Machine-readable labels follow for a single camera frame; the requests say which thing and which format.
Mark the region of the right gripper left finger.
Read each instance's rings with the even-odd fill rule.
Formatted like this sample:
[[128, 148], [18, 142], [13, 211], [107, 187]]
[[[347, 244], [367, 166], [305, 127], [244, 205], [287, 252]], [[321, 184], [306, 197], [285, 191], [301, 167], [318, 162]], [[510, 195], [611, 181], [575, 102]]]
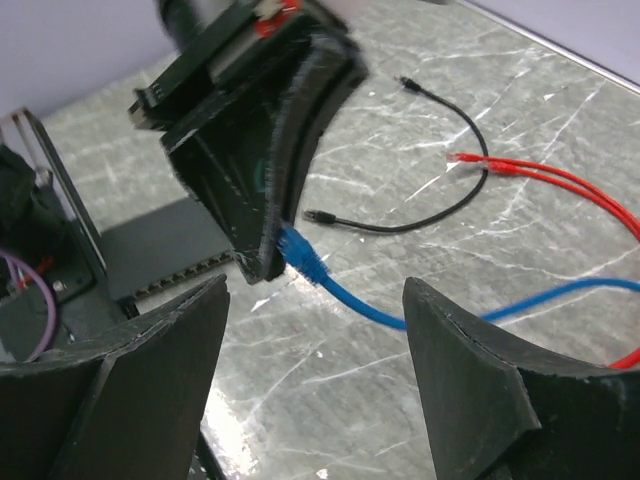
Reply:
[[230, 295], [218, 276], [98, 336], [1, 367], [5, 479], [184, 479]]

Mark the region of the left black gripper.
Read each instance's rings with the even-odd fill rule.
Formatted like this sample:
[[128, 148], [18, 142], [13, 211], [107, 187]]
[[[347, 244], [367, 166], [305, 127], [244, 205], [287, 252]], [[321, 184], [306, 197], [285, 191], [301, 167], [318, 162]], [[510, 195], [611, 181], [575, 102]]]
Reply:
[[167, 131], [176, 178], [226, 235], [245, 280], [271, 281], [320, 137], [368, 75], [363, 53], [325, 1], [154, 6], [177, 57], [134, 91], [129, 119]]

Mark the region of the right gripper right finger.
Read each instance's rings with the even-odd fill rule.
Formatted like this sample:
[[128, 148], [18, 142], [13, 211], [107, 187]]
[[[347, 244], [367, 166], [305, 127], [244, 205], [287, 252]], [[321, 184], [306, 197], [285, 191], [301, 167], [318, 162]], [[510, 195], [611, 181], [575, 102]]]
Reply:
[[638, 477], [637, 369], [536, 346], [417, 278], [403, 307], [438, 478]]

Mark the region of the black network switch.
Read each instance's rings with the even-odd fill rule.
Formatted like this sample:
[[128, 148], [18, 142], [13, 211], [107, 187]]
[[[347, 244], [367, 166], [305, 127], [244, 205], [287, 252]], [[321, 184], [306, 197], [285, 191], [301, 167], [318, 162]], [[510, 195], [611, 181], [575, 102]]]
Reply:
[[231, 261], [226, 236], [206, 209], [184, 198], [101, 233], [111, 298], [124, 304]]

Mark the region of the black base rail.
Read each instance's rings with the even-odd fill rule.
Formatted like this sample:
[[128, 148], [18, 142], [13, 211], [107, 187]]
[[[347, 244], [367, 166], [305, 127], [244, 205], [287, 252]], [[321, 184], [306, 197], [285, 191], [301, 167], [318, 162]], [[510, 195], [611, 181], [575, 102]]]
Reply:
[[1, 118], [1, 360], [24, 362], [123, 322], [98, 234], [43, 123]]

